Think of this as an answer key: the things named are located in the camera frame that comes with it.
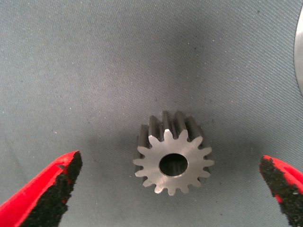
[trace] center hole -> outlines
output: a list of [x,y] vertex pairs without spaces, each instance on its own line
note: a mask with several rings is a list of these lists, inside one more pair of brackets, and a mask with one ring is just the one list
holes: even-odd
[[169,154],[161,159],[159,168],[167,176],[178,176],[187,169],[187,160],[183,155]]

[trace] spur gear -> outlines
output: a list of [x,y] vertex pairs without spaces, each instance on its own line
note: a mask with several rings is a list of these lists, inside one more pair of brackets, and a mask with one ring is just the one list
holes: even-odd
[[168,189],[174,195],[179,188],[188,193],[191,184],[200,187],[199,178],[210,176],[208,167],[214,161],[207,159],[212,152],[206,147],[203,132],[193,117],[184,119],[181,112],[174,118],[164,111],[162,122],[150,117],[149,126],[142,125],[138,137],[138,152],[133,163],[135,175],[144,177],[143,186],[155,186],[155,193]]

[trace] gray fabric surface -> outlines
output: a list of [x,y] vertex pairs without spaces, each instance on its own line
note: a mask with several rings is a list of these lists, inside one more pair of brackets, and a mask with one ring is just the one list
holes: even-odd
[[[303,170],[301,4],[1,1],[0,202],[80,149],[61,227],[286,226],[258,164]],[[162,110],[194,116],[211,140],[212,176],[187,195],[134,176],[140,125]]]

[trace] gear tooth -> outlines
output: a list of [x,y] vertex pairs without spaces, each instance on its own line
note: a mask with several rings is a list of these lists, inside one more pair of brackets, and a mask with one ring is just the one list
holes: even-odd
[[148,148],[150,146],[148,141],[148,130],[149,128],[147,125],[141,125],[140,134],[137,141],[138,147]]
[[184,194],[187,194],[189,193],[189,188],[187,185],[183,186],[183,187],[180,187],[180,190],[184,193]]
[[148,140],[151,145],[152,143],[157,143],[159,140],[161,140],[162,137],[162,127],[159,122],[159,120],[155,116],[150,117],[150,125],[149,125],[149,131],[148,131]]
[[212,152],[212,148],[211,147],[203,148],[201,151],[203,152],[203,156],[206,156]]
[[164,130],[164,140],[177,138],[175,126],[167,111],[163,111],[162,125]]
[[176,193],[176,188],[168,187],[167,189],[170,196],[173,196]]
[[199,130],[199,126],[196,124],[192,116],[188,117],[185,120],[185,125],[188,131],[188,137],[191,141],[197,138],[198,136],[202,136]]
[[136,166],[143,166],[143,162],[144,160],[142,158],[137,158],[137,159],[134,159],[133,160],[133,163],[136,165]]
[[151,146],[156,146],[158,143],[160,143],[160,141],[152,135],[148,137],[148,140],[150,141]]
[[196,181],[191,182],[191,185],[199,188],[201,187],[201,182],[197,179]]
[[199,177],[208,178],[210,177],[210,173],[203,170]]
[[160,186],[155,187],[155,193],[160,194],[163,191],[163,188]]
[[137,147],[137,150],[139,153],[146,155],[150,149],[148,149],[146,147]]
[[194,139],[191,141],[191,143],[193,143],[194,146],[195,146],[195,148],[197,148],[197,147],[200,146],[200,144],[202,143],[202,141],[203,141],[202,136],[198,136],[198,137],[194,138]]
[[146,176],[146,171],[144,169],[141,169],[134,173],[137,177],[144,177]]
[[149,187],[151,185],[153,185],[154,183],[151,182],[148,178],[143,182],[143,186],[144,187]]
[[214,161],[213,160],[204,160],[204,165],[205,167],[209,167],[209,166],[213,166],[214,165]]
[[185,119],[183,113],[181,113],[180,111],[177,111],[175,113],[175,125],[178,136],[180,137],[182,134],[182,137],[186,136],[187,139],[188,132],[185,125]]

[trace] textured fabric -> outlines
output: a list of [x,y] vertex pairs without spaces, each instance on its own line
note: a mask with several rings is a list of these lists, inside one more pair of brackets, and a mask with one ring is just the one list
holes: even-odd
[[[303,170],[293,45],[301,0],[0,2],[0,202],[82,151],[62,227],[287,226],[263,154]],[[157,195],[134,176],[151,114],[192,115],[215,166]]]

